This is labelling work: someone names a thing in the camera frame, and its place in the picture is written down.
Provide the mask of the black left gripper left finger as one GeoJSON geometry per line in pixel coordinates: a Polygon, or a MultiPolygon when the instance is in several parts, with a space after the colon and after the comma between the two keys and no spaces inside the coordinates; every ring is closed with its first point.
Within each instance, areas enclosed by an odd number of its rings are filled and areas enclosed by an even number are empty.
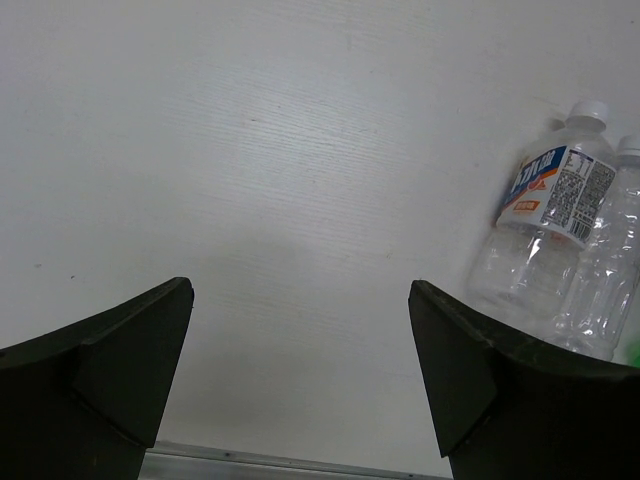
{"type": "Polygon", "coordinates": [[[194,303],[173,278],[1,351],[4,479],[135,479],[156,443],[194,303]]]}

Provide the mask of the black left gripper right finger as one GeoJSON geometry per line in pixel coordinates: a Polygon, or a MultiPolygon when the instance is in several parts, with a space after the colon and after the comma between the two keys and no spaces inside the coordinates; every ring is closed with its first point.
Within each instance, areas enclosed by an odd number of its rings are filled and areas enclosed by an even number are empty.
{"type": "Polygon", "coordinates": [[[416,280],[409,315],[457,479],[635,479],[639,371],[569,352],[416,280]]]}

